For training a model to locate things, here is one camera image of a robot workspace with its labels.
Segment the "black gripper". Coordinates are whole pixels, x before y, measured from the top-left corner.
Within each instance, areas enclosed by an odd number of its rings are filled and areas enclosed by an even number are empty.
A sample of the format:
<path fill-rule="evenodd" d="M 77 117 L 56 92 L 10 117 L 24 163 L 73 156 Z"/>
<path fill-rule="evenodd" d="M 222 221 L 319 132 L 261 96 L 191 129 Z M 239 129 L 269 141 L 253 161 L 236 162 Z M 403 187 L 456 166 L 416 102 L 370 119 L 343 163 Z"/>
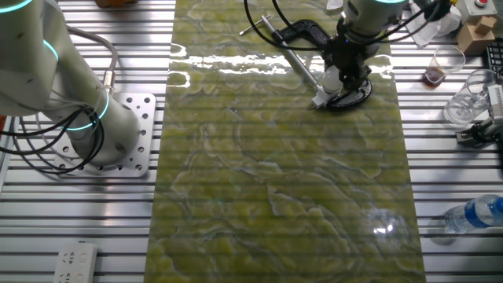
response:
<path fill-rule="evenodd" d="M 371 69 L 365 64 L 368 57 L 368 47 L 365 43 L 352 42 L 345 35 L 336 35 L 322 44 L 325 72 L 338 70 L 344 93 L 350 90 L 350 77 L 354 77 L 352 90 L 358 90 L 365 84 L 371 73 Z"/>

